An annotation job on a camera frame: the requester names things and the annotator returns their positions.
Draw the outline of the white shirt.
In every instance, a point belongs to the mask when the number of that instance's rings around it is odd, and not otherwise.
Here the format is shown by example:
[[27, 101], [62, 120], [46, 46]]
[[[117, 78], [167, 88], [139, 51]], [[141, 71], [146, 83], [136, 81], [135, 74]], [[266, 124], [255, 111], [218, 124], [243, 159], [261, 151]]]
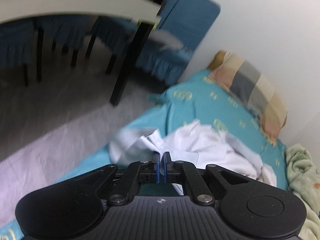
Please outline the white shirt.
[[153, 127], [124, 128], [110, 141], [108, 152], [111, 161], [119, 166], [151, 160], [154, 153], [163, 158], [169, 152], [172, 161], [187, 161], [200, 169], [215, 164], [265, 184], [277, 185], [275, 172], [259, 154], [231, 133], [217, 131], [197, 119], [166, 137]]

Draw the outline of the plaid checkered pillow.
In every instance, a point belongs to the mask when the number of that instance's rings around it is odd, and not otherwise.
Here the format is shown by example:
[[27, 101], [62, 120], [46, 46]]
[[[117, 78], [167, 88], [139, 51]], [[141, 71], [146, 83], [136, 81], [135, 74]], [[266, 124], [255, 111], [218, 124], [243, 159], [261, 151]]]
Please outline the plaid checkered pillow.
[[287, 122], [287, 108], [270, 81], [249, 61], [226, 51], [209, 76], [259, 120], [262, 133], [275, 144]]

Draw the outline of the brown wooden headboard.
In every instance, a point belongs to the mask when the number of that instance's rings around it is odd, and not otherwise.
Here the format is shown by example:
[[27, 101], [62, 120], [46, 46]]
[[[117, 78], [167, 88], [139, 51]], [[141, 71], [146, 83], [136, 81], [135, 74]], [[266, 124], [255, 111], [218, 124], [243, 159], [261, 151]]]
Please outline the brown wooden headboard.
[[215, 54], [212, 62], [208, 65], [207, 69], [214, 71], [216, 68], [220, 67], [224, 61], [225, 54], [226, 54], [226, 51], [224, 51], [224, 50], [218, 51]]

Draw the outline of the grey cloth on chair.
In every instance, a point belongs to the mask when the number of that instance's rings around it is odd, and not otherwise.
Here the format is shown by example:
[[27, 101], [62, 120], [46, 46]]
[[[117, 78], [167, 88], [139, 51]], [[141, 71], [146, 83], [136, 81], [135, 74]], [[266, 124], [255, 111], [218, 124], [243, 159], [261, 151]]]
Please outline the grey cloth on chair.
[[160, 45], [162, 50], [181, 50], [184, 48], [183, 42], [167, 30], [153, 30], [150, 33], [148, 40]]

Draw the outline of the light green fleece blanket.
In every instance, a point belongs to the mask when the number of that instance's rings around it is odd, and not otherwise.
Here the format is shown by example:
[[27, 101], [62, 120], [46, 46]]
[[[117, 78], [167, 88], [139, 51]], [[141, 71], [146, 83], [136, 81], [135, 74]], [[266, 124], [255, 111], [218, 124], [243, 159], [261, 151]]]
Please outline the light green fleece blanket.
[[301, 144], [285, 152], [289, 189], [306, 207], [306, 220], [299, 233], [301, 239], [319, 239], [319, 171], [311, 154]]

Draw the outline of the blue covered chair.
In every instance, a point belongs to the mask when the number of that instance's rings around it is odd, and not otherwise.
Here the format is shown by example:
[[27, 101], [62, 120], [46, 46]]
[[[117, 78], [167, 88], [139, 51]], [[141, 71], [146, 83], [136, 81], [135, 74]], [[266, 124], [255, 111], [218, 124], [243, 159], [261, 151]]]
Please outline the blue covered chair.
[[169, 31], [183, 42], [184, 48], [162, 50], [160, 45], [147, 40], [136, 67], [166, 86], [174, 85], [220, 11], [221, 6], [214, 0], [165, 0], [156, 29]]
[[[79, 49], [87, 35], [90, 17], [86, 15], [51, 15], [25, 18], [1, 24], [1, 68], [21, 66], [24, 84], [28, 85], [28, 64], [33, 56], [33, 38], [37, 37], [36, 79], [42, 80], [43, 39], [48, 35], [53, 45], [61, 44], [64, 54], [73, 50], [71, 67], [74, 68]], [[121, 54], [128, 40], [136, 31], [136, 24], [130, 20], [99, 16], [90, 31], [85, 57], [89, 58], [96, 38], [100, 38], [113, 56]]]

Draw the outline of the white top dark table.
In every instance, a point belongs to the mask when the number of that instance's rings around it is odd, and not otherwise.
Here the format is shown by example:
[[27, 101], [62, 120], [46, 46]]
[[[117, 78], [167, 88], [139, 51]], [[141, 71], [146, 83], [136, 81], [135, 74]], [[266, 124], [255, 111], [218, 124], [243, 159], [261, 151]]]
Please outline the white top dark table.
[[1, 23], [53, 14], [115, 16], [139, 22], [110, 98], [117, 106], [144, 44], [159, 23], [160, 6], [148, 0], [1, 0]]

